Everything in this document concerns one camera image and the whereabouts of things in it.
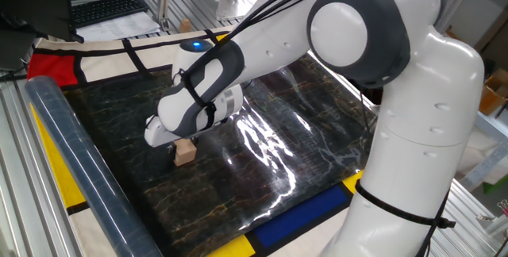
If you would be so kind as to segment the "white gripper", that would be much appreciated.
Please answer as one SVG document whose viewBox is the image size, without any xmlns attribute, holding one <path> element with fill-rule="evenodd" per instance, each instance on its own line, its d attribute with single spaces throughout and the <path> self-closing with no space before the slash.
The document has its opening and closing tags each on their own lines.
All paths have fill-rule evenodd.
<svg viewBox="0 0 508 257">
<path fill-rule="evenodd" d="M 157 148 L 159 146 L 169 144 L 167 146 L 169 161 L 173 162 L 175 160 L 176 146 L 173 142 L 180 140 L 181 137 L 175 135 L 172 132 L 169 132 L 164 127 L 158 116 L 151 115 L 146 120 L 146 125 L 144 128 L 144 139 L 152 148 Z"/>
</svg>

